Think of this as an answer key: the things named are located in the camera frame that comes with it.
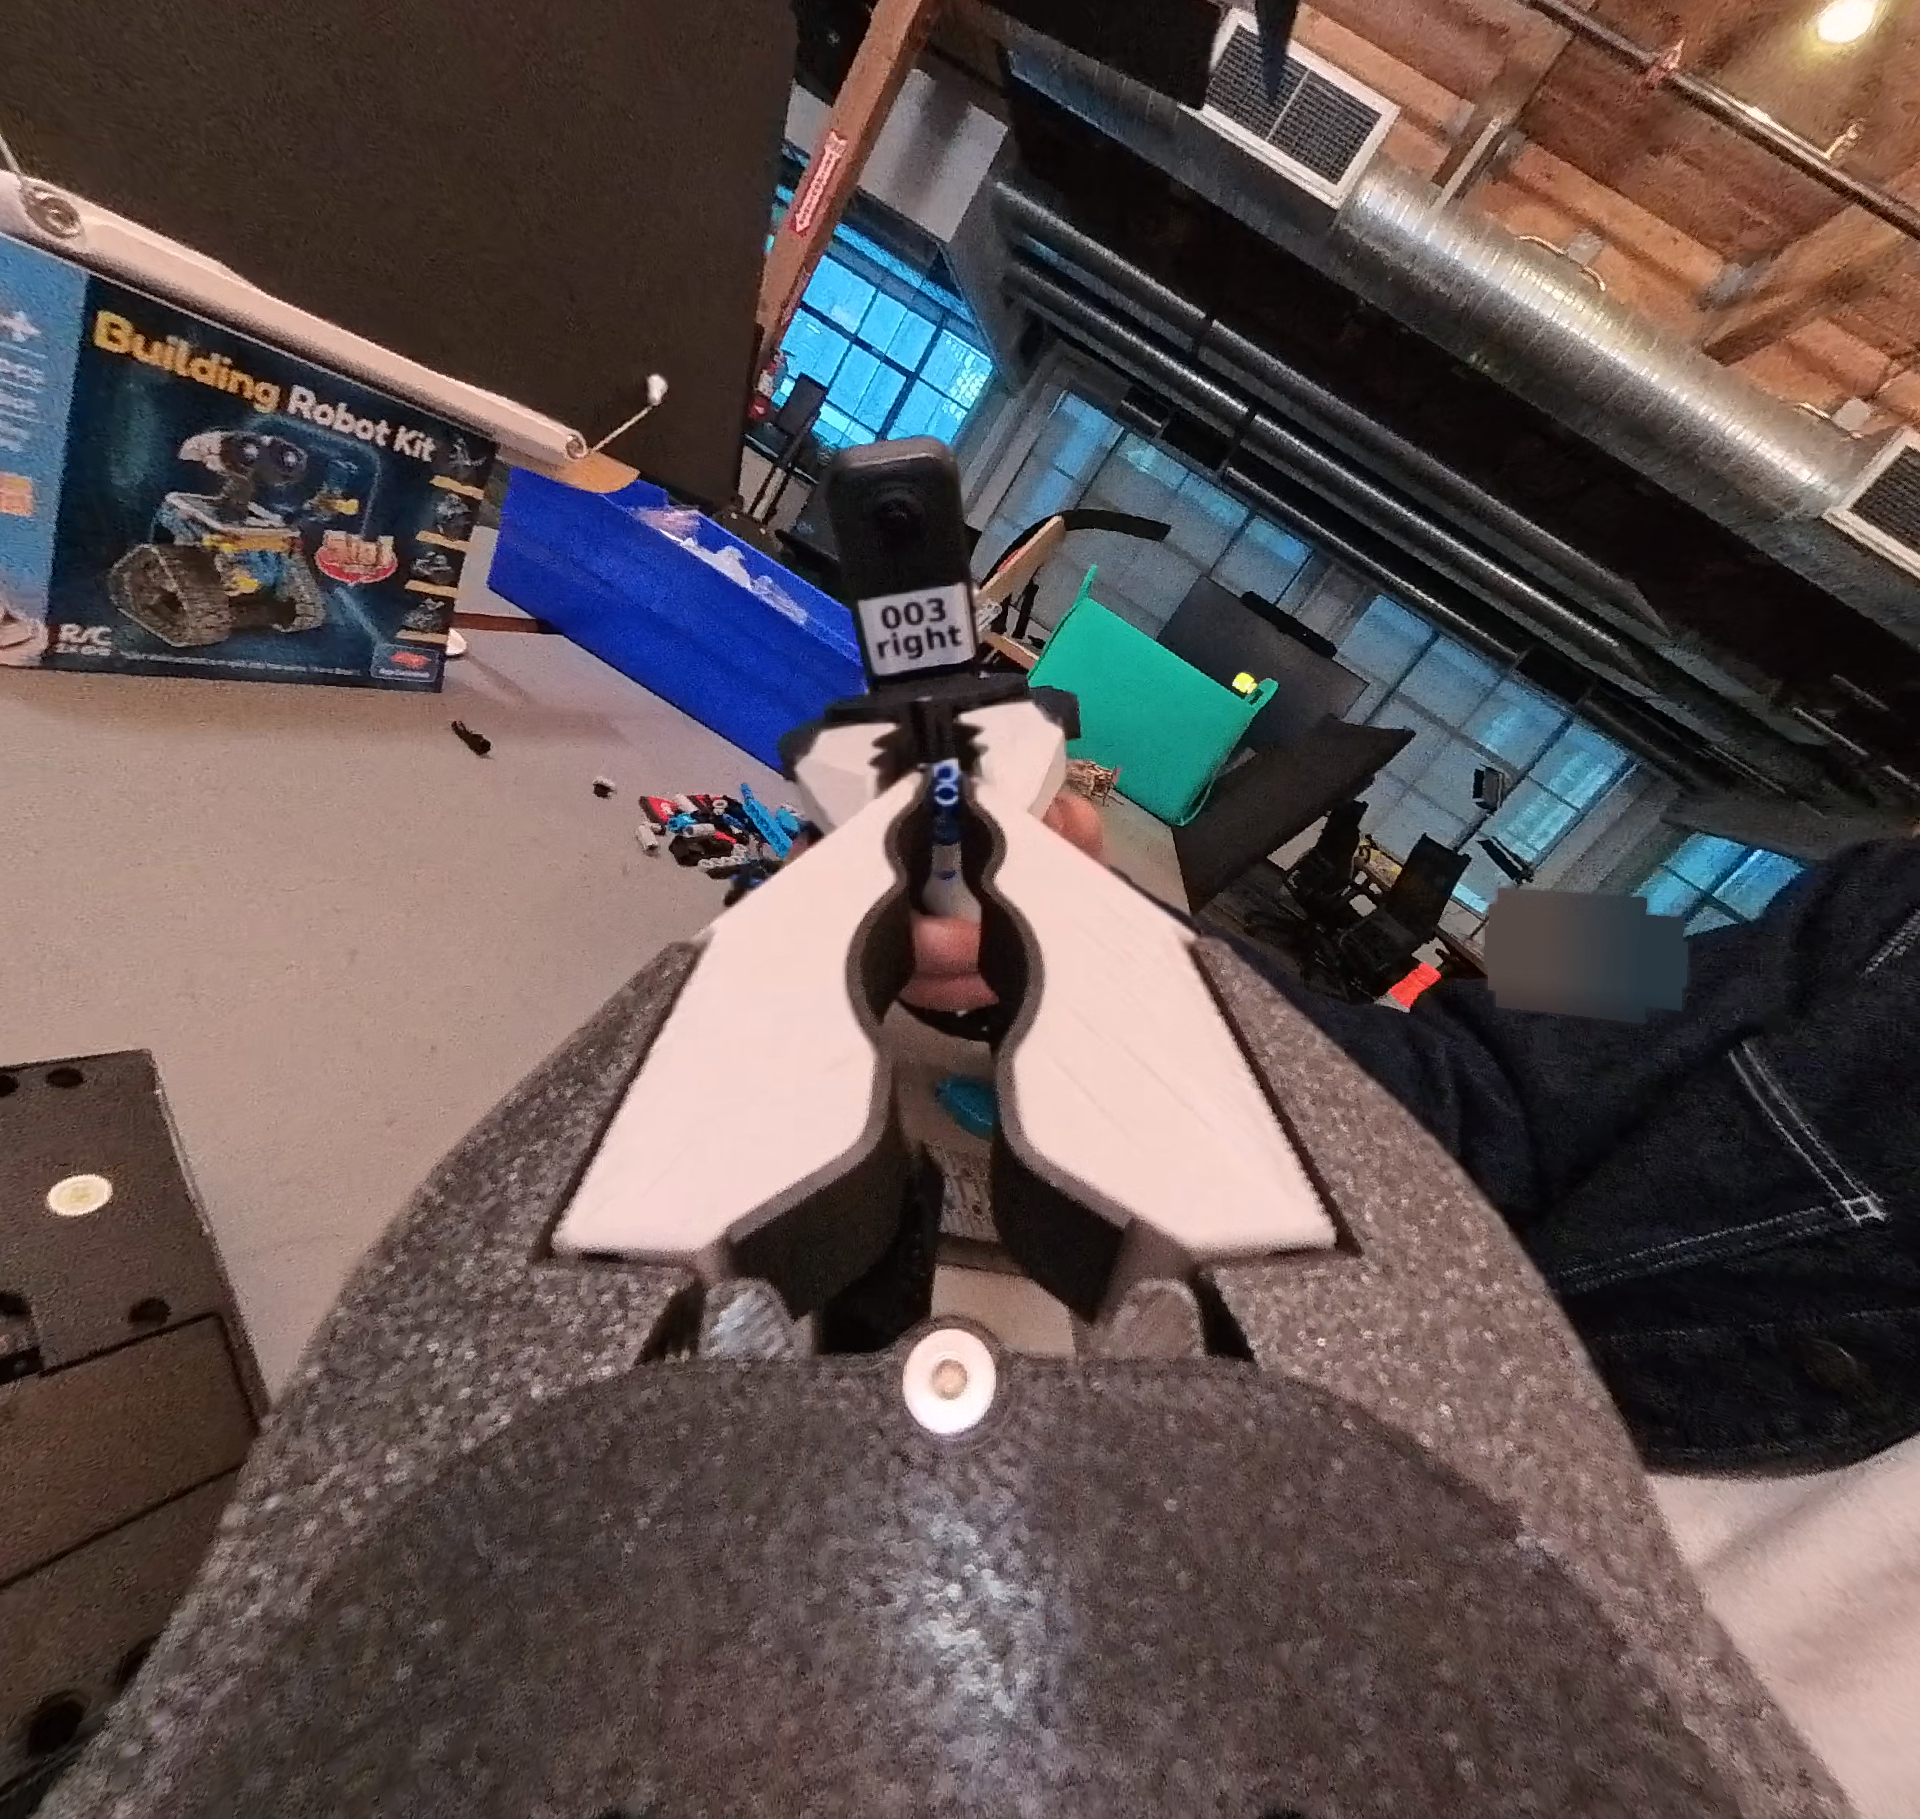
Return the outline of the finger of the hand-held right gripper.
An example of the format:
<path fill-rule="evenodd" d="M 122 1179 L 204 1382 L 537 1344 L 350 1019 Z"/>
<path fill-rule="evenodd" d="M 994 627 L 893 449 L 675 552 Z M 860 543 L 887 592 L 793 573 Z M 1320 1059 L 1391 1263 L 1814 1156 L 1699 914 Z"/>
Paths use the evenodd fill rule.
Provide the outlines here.
<path fill-rule="evenodd" d="M 1044 708 L 971 708 L 973 792 L 1042 820 L 1067 779 L 1068 735 Z"/>
<path fill-rule="evenodd" d="M 919 801 L 919 763 L 905 727 L 797 727 L 789 778 L 817 840 L 857 820 L 874 801 Z"/>

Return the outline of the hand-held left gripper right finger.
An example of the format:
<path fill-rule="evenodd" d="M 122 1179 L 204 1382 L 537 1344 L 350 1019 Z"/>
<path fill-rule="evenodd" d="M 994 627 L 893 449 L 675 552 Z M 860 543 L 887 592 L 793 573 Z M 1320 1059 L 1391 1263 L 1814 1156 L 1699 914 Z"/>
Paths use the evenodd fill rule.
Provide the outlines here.
<path fill-rule="evenodd" d="M 995 1047 L 998 1236 L 1080 1320 L 1337 1245 L 1272 1090 L 1193 932 L 1003 784 L 975 784 L 979 966 Z"/>

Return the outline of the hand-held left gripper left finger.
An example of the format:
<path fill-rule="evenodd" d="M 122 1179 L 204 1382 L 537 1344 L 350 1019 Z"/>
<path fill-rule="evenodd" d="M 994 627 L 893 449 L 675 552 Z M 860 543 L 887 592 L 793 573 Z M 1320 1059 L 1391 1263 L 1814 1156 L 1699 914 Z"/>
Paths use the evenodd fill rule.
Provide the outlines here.
<path fill-rule="evenodd" d="M 668 1267 L 872 1267 L 907 1185 L 878 1025 L 910 971 L 895 784 L 722 911 L 551 1232 Z"/>

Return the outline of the black motor battery block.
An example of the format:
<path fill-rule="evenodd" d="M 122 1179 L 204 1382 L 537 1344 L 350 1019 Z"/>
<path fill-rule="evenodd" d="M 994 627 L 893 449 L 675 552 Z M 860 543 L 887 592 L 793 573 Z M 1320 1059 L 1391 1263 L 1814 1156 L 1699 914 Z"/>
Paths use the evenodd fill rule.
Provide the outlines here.
<path fill-rule="evenodd" d="M 29 1814 L 206 1561 L 267 1390 L 156 1063 L 1 1070 L 1 1792 Z"/>

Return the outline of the person's right forearm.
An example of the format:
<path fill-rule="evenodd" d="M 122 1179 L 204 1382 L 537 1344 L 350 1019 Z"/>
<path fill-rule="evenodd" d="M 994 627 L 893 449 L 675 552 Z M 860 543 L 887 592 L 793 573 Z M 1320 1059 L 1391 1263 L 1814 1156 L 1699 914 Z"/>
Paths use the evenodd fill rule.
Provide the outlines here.
<path fill-rule="evenodd" d="M 1225 947 L 1387 1091 L 1516 1227 L 1542 1210 L 1527 1114 L 1540 1016 L 1504 1009 L 1483 987 L 1432 987 L 1412 1008 L 1316 991 L 1261 943 Z"/>

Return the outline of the person's right hand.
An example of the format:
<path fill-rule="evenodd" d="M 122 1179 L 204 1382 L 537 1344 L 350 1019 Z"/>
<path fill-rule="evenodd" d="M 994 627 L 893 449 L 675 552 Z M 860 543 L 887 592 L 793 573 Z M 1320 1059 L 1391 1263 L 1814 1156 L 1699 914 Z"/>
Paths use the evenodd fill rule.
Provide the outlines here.
<path fill-rule="evenodd" d="M 1107 825 L 1083 797 L 1060 792 L 1044 824 L 1092 860 L 1107 864 Z M 918 1023 L 953 1038 L 985 1039 L 999 1020 L 995 991 L 979 972 L 979 920 L 914 917 L 914 972 L 898 1005 Z"/>

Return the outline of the teal fabric tote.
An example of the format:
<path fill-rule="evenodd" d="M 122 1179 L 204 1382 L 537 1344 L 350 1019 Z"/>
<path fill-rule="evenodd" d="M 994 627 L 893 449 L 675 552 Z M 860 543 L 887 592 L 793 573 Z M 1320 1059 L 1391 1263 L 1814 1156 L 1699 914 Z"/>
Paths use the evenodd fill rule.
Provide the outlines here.
<path fill-rule="evenodd" d="M 1103 605 L 1090 568 L 1044 652 L 1033 687 L 1068 694 L 1080 727 L 1070 756 L 1116 774 L 1116 790 L 1158 821 L 1179 827 L 1205 807 L 1274 679 L 1222 683 Z"/>

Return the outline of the pile of red black bricks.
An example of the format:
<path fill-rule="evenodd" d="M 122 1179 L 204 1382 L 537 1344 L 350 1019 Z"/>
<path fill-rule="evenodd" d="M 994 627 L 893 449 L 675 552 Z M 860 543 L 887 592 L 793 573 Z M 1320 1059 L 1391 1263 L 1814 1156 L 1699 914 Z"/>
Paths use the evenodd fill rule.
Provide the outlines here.
<path fill-rule="evenodd" d="M 641 797 L 639 813 L 641 848 L 720 885 L 727 909 L 819 835 L 793 807 L 769 805 L 747 784 L 735 794 Z"/>

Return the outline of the clear plastic bags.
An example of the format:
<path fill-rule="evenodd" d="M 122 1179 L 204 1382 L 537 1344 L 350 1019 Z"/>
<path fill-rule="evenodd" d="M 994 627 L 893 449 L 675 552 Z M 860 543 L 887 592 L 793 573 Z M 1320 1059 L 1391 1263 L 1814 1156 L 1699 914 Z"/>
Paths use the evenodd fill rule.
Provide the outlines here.
<path fill-rule="evenodd" d="M 801 578 L 704 511 L 683 504 L 628 504 L 624 511 L 789 623 L 813 616 L 810 589 Z"/>

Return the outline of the blue plastic bin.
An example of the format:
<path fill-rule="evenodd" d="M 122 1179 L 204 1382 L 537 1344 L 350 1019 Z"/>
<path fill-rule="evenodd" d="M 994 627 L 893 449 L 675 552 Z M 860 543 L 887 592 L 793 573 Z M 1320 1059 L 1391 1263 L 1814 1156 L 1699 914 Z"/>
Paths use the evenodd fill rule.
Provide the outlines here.
<path fill-rule="evenodd" d="M 628 518 L 628 504 L 673 503 L 645 482 L 589 493 L 516 470 L 490 589 L 738 750 L 780 764 L 784 733 L 865 687 L 851 612 L 807 583 L 813 616 L 794 624 Z"/>

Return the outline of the person's denim jacket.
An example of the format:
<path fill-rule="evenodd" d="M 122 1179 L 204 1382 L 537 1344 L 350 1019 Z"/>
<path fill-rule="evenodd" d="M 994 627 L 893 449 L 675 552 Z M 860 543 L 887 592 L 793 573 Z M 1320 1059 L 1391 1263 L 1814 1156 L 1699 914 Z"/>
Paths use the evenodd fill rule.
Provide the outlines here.
<path fill-rule="evenodd" d="M 1688 943 L 1643 1023 L 1430 994 L 1457 1159 L 1660 1470 L 1825 1470 L 1918 1426 L 1918 850 Z"/>

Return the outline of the white ceiling vent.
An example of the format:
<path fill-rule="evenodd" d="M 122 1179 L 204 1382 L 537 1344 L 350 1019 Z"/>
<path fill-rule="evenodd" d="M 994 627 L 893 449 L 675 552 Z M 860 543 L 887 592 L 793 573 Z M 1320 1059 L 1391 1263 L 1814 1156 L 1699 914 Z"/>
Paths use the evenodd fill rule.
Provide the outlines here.
<path fill-rule="evenodd" d="M 1337 212 L 1376 161 L 1399 106 L 1341 67 L 1288 41 L 1278 68 L 1249 10 L 1229 8 L 1213 36 L 1195 118 L 1307 199 Z"/>
<path fill-rule="evenodd" d="M 1918 581 L 1918 435 L 1905 431 L 1889 439 L 1822 518 L 1856 547 Z"/>

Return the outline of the white plank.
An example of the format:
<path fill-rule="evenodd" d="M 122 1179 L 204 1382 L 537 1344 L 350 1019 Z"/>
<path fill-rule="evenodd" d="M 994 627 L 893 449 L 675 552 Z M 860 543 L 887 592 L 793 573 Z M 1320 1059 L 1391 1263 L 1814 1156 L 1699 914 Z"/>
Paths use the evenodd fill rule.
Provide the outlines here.
<path fill-rule="evenodd" d="M 519 470 L 591 493 L 623 491 L 639 480 L 635 467 L 610 455 L 608 439 L 591 447 L 548 415 L 291 306 L 193 246 L 21 172 L 10 153 L 5 153 L 1 229 L 122 286 L 163 297 L 183 311 L 460 424 L 490 438 L 501 457 Z"/>

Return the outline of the black partition panel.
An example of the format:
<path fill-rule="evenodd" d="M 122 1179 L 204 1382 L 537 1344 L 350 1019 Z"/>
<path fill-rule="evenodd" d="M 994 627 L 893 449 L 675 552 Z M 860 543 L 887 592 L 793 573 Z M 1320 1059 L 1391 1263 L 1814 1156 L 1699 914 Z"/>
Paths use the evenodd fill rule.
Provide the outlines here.
<path fill-rule="evenodd" d="M 1 0 L 5 141 L 722 504 L 794 57 L 786 0 Z"/>

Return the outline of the blue robot kit box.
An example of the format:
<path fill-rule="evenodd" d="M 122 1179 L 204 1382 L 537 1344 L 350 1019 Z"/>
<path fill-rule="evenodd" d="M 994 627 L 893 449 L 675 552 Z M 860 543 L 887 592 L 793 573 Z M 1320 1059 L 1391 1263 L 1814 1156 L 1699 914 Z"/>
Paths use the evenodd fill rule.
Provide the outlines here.
<path fill-rule="evenodd" d="M 495 455 L 5 236 L 8 668 L 437 691 Z"/>

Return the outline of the person's pale trousers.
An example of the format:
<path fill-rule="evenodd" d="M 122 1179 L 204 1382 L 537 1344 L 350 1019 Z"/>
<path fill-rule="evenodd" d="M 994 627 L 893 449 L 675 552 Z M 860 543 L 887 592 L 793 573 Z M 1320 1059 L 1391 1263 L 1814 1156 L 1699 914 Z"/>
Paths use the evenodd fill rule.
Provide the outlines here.
<path fill-rule="evenodd" d="M 1862 1816 L 1918 1813 L 1918 1442 L 1806 1475 L 1653 1475 L 1744 1659 Z"/>

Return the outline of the wooden post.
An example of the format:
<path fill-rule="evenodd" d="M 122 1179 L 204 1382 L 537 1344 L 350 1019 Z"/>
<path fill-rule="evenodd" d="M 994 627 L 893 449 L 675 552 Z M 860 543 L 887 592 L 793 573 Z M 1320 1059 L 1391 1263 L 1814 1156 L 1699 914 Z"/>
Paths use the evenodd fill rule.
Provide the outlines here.
<path fill-rule="evenodd" d="M 754 367 L 778 354 L 823 250 L 857 188 L 905 76 L 950 0 L 876 0 L 851 67 L 830 103 L 807 168 L 764 253 Z"/>

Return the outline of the silver air duct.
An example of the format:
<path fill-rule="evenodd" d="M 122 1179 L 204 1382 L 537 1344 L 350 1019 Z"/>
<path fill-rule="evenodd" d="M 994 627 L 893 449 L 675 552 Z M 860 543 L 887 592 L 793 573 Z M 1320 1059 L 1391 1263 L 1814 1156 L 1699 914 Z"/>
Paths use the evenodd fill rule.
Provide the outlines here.
<path fill-rule="evenodd" d="M 1806 415 L 1390 161 L 1326 250 L 1380 310 L 1723 526 L 1822 519 L 1907 442 Z"/>

